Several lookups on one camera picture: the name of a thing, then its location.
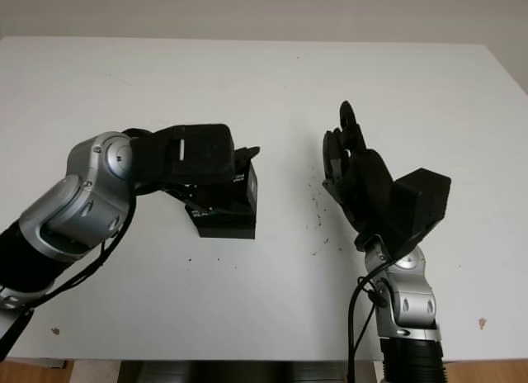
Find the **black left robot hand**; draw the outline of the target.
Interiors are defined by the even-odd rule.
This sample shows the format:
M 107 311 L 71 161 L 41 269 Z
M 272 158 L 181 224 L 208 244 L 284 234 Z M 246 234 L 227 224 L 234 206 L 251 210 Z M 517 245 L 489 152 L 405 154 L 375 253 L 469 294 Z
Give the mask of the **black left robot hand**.
M 260 152 L 236 149 L 224 124 L 175 125 L 157 132 L 128 129 L 130 178 L 139 195 L 156 191 L 197 210 L 237 210 L 231 186 L 239 170 Z

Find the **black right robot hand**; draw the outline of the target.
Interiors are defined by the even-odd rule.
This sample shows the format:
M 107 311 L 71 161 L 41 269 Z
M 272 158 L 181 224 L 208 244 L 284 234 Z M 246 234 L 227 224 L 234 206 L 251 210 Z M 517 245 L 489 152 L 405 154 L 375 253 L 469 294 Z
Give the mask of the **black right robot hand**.
M 367 251 L 381 233 L 393 179 L 380 154 L 366 146 L 351 103 L 339 108 L 340 126 L 323 137 L 323 187 L 356 231 L 356 248 Z

